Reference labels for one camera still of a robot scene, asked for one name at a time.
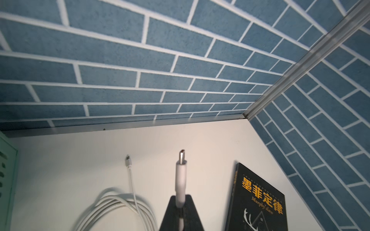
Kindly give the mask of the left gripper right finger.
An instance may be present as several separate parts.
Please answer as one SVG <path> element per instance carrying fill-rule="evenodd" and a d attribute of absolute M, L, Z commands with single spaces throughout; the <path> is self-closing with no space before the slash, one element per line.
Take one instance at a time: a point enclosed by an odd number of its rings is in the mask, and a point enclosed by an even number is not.
<path fill-rule="evenodd" d="M 191 195 L 186 195 L 186 201 L 183 206 L 183 231 L 204 231 L 197 209 Z"/>

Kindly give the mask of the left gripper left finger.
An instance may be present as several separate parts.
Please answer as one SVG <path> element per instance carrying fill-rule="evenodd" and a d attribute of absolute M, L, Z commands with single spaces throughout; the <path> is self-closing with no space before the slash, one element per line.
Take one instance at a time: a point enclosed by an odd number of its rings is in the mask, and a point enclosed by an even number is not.
<path fill-rule="evenodd" d="M 176 206 L 175 195 L 171 196 L 159 231 L 179 231 L 180 208 Z"/>

